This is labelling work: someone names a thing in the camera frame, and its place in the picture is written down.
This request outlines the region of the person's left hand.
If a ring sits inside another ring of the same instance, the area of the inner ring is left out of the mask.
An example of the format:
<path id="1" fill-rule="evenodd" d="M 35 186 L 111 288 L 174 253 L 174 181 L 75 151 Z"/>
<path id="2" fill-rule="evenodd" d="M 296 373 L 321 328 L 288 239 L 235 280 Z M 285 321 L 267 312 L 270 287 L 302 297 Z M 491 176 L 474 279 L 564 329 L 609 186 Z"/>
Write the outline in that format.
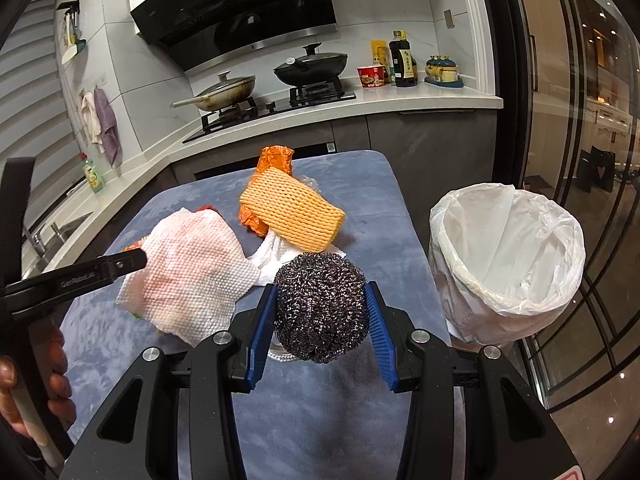
<path id="1" fill-rule="evenodd" d="M 76 420 L 76 405 L 70 400 L 72 387 L 65 376 L 68 367 L 63 349 L 65 340 L 62 332 L 52 321 L 48 322 L 47 329 L 48 346 L 46 356 L 51 367 L 51 374 L 47 379 L 47 383 L 53 392 L 52 398 L 48 401 L 48 407 L 50 412 L 61 421 L 61 424 L 68 428 Z M 17 384 L 17 370 L 13 361 L 7 356 L 2 356 L 0 370 L 1 416 L 17 434 L 29 439 L 22 416 L 11 396 L 11 390 Z"/>

